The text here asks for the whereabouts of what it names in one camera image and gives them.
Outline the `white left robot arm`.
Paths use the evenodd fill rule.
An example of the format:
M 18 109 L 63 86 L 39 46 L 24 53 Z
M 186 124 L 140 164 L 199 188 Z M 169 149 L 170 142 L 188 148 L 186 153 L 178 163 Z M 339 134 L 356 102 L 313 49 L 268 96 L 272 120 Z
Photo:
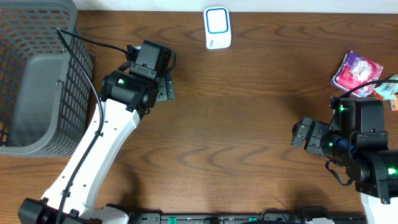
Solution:
M 103 78 L 93 118 L 62 173 L 40 200 L 23 201 L 21 223 L 128 223 L 132 218 L 113 204 L 95 209 L 96 199 L 127 137 L 156 102 L 175 97 L 177 57 L 149 40 L 128 52 L 126 63 Z

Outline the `orange tissue pack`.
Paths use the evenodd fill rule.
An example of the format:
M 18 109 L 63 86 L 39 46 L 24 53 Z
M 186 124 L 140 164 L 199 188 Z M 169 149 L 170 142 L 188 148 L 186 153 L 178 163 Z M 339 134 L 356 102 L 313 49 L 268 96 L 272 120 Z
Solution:
M 395 99 L 389 100 L 392 111 L 398 111 L 398 95 L 395 95 Z

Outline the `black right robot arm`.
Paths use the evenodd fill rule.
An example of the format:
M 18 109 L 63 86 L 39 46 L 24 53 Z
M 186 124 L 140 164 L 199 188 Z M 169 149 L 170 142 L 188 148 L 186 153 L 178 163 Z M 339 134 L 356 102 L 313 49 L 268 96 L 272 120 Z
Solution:
M 345 187 L 361 195 L 368 223 L 397 223 L 397 150 L 388 147 L 383 103 L 376 98 L 332 98 L 333 117 L 323 123 L 302 117 L 292 128 L 292 145 L 345 167 Z

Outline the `red purple snack bag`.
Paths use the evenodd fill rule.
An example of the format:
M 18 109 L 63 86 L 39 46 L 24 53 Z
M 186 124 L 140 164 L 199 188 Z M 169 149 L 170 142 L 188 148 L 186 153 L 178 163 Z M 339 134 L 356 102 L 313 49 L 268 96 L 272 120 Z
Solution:
M 379 80 L 383 66 L 353 51 L 348 52 L 331 85 L 348 92 L 364 83 Z

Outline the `teal snack packet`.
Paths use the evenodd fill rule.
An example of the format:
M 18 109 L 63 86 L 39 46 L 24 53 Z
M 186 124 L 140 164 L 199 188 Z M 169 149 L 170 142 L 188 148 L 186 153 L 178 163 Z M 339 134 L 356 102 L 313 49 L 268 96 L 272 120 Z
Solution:
M 382 101 L 397 99 L 397 83 L 382 83 L 373 89 L 373 95 Z

